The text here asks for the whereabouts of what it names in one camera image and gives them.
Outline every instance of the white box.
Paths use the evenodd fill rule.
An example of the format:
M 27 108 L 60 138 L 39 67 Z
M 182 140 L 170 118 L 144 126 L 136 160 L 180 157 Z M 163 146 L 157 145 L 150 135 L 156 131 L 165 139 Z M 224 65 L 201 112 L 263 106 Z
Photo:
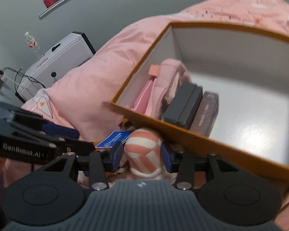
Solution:
M 95 50 L 86 35 L 73 32 L 49 49 L 41 60 L 30 66 L 25 75 L 50 88 L 71 69 L 90 60 L 94 54 Z M 22 98 L 29 100 L 41 88 L 43 88 L 41 84 L 24 77 L 17 92 Z
M 167 58 L 182 60 L 193 82 L 219 93 L 210 139 L 131 110 L 150 66 Z M 219 153 L 247 170 L 289 183 L 287 36 L 234 24 L 171 23 L 112 104 L 138 127 L 152 127 L 195 155 Z

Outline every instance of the gray wall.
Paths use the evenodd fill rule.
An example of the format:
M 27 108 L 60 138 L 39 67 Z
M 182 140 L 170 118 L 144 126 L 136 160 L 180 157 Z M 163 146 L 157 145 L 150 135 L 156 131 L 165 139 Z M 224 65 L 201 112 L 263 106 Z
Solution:
M 139 19 L 175 13 L 204 0 L 70 0 L 41 21 L 42 0 L 0 0 L 0 36 L 19 66 L 34 60 L 26 46 L 29 31 L 47 50 L 72 31 L 85 32 L 97 50 L 128 24 Z
M 0 69 L 9 66 L 9 67 L 17 67 L 16 62 L 12 58 L 12 56 L 9 53 L 9 50 L 6 49 L 3 44 L 0 41 Z M 15 104 L 15 105 L 21 105 L 22 103 L 19 101 L 19 99 L 14 95 L 15 94 L 15 88 L 14 84 L 7 80 L 2 86 L 0 86 L 0 100 L 5 101 L 7 103 Z

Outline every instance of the pink bedding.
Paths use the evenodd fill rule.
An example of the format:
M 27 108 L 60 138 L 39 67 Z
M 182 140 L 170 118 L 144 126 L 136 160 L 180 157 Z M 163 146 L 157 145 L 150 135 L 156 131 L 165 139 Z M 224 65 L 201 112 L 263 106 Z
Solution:
M 24 109 L 76 128 L 86 141 L 99 141 L 119 129 L 122 116 L 110 100 L 148 47 L 171 21 L 224 21 L 260 27 L 289 36 L 289 4 L 284 0 L 208 0 L 183 11 L 135 22 L 109 40 L 85 64 L 41 90 Z M 30 165 L 8 161 L 6 185 L 29 173 Z M 276 222 L 289 230 L 289 197 Z

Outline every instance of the blue label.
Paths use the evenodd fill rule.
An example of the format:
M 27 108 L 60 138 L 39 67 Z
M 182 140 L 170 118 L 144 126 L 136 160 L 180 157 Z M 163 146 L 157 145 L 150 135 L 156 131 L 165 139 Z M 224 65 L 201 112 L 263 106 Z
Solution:
M 124 144 L 132 132 L 133 131 L 113 131 L 110 136 L 98 144 L 96 148 L 112 148 L 118 141 Z

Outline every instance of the orange box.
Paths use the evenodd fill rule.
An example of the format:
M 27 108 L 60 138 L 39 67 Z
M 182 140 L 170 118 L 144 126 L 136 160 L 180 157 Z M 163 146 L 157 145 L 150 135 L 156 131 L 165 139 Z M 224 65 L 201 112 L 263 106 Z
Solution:
M 210 138 L 131 110 L 152 64 L 182 60 L 192 81 L 219 93 Z M 259 176 L 289 184 L 289 37 L 216 22 L 173 22 L 130 73 L 112 105 L 195 156 L 216 153 Z

